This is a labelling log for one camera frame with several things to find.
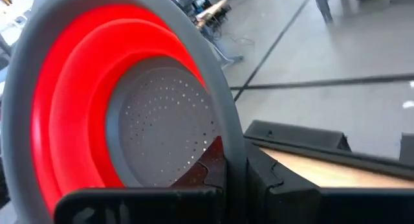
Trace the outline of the wooden table with black edge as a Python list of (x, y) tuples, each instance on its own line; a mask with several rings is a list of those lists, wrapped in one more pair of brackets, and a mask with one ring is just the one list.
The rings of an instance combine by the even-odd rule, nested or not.
[(253, 120), (244, 133), (260, 147), (414, 181), (411, 162), (356, 153), (341, 131)]

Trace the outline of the grey metal table leg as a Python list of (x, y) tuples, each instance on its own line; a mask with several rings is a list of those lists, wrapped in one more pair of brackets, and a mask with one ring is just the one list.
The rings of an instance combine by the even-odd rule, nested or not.
[(331, 10), (328, 4), (328, 0), (315, 0), (317, 7), (323, 17), (323, 20), (326, 23), (332, 23), (332, 16), (331, 16)]

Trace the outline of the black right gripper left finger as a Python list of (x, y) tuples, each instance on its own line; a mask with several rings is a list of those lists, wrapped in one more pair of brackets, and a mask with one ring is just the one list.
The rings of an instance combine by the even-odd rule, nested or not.
[(226, 159), (217, 137), (169, 187), (85, 188), (62, 197), (54, 224), (221, 224)]

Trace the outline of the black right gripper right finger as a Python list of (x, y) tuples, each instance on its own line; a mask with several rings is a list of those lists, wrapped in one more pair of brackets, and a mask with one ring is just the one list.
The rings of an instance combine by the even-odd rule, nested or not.
[(256, 224), (414, 224), (414, 181), (248, 147)]

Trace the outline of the red collapsible colander grey rim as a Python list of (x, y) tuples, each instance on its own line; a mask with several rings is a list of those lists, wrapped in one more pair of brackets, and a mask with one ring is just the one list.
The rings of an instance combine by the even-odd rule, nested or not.
[(247, 153), (208, 42), (170, 0), (35, 0), (1, 110), (19, 224), (54, 224), (85, 188), (169, 187), (220, 137), (221, 224), (246, 224)]

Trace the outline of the wooden workbench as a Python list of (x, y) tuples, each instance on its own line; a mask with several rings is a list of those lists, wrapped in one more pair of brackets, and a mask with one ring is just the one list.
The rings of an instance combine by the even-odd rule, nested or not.
[(212, 20), (214, 18), (214, 15), (218, 13), (218, 11), (222, 10), (227, 2), (228, 0), (220, 0), (216, 4), (208, 7), (206, 10), (195, 16), (195, 19), (197, 20), (195, 26), (203, 35), (204, 39), (208, 42), (209, 46), (213, 49), (215, 55), (217, 56), (217, 61), (219, 62), (222, 69), (240, 63), (244, 59), (243, 56), (227, 56), (220, 45), (215, 42), (213, 38), (213, 32), (212, 30), (209, 30), (207, 26), (207, 22), (209, 22), (209, 20)]

